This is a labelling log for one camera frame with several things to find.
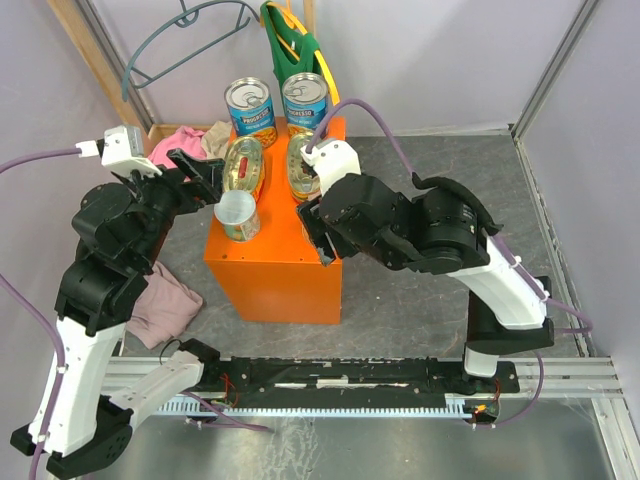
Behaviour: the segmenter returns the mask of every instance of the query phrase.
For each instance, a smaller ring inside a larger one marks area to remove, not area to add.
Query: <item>beige cloth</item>
[[[207,158],[224,158],[231,136],[231,122],[217,121],[200,139],[202,149]]]

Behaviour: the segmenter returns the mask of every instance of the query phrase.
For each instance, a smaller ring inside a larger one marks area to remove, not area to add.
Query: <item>white wall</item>
[[[180,12],[177,0],[94,3],[125,61]],[[248,3],[257,9],[262,2]],[[292,3],[302,19],[302,1]],[[580,3],[318,0],[317,36],[343,98],[370,102],[397,133],[505,128],[518,119]],[[238,8],[209,7],[193,26],[172,26],[138,65],[161,71],[227,31]],[[223,91],[236,78],[260,77],[277,92],[272,69],[266,34],[252,23],[149,86],[146,96],[160,123],[210,123],[227,118]],[[349,133],[380,134],[363,113],[347,117]]]
[[[601,2],[526,134],[571,277],[640,424],[640,2]]]
[[[46,2],[4,2],[0,45],[0,163],[99,138],[119,123]],[[95,160],[77,157],[0,177],[0,270],[52,321],[60,278],[77,244],[71,217],[84,193],[108,178]],[[53,349],[2,289],[0,311],[0,477],[26,478],[30,459],[9,445],[9,436],[33,418]]]

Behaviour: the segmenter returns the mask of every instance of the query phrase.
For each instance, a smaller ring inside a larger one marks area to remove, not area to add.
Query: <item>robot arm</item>
[[[499,355],[553,344],[544,301],[500,253],[490,236],[500,226],[464,186],[414,174],[414,185],[428,190],[409,200],[360,174],[346,142],[328,139],[302,155],[320,177],[322,197],[298,214],[325,265],[362,252],[390,270],[447,275],[469,287],[469,375],[492,377]]]
[[[219,201],[220,160],[198,162],[182,150],[169,158],[176,169],[158,168],[142,154],[139,131],[121,126],[104,140],[78,146],[100,155],[122,184],[109,183],[83,198],[72,220],[80,235],[75,262],[65,272],[55,309],[67,364],[44,450],[47,468],[61,479],[104,468],[122,453],[135,428],[167,400],[196,385],[218,352],[192,340],[165,365],[111,398],[100,395],[109,359],[144,291],[152,266],[177,215]],[[49,401],[56,361],[33,422],[11,443],[34,452]]]

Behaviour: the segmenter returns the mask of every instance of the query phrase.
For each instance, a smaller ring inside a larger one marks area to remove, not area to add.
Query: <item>white cable clip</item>
[[[522,257],[520,255],[514,255],[513,259],[516,261],[516,263],[510,263],[509,268],[517,268],[522,265]]]
[[[98,155],[100,155],[100,152],[98,151],[98,144],[95,140],[87,140],[86,142],[76,143],[76,148],[82,150],[82,152],[78,154],[80,158],[97,157]]]

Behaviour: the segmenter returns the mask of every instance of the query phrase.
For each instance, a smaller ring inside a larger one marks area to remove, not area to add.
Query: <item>blue can label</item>
[[[284,106],[290,135],[292,134],[291,127],[302,127],[302,129],[315,130],[327,114],[326,97],[309,105],[298,105],[285,97]]]
[[[275,130],[275,117],[273,115],[273,103],[271,97],[259,107],[251,110],[238,110],[229,107],[231,114],[231,122],[236,134],[241,137],[244,135],[255,135],[262,130]]]

